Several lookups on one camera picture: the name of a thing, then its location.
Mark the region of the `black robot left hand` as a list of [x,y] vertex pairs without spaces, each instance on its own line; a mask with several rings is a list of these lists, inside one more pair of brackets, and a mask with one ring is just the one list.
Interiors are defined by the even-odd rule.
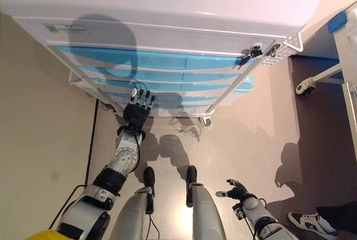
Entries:
[[123,117],[131,131],[141,131],[155,101],[155,95],[149,90],[133,88]]

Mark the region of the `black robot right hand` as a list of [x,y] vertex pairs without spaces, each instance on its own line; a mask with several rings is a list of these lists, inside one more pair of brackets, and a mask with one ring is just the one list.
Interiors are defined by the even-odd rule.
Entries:
[[240,200],[245,194],[247,194],[247,189],[238,180],[228,179],[226,181],[233,188],[229,191],[217,191],[215,195],[220,198],[231,198],[235,200]]

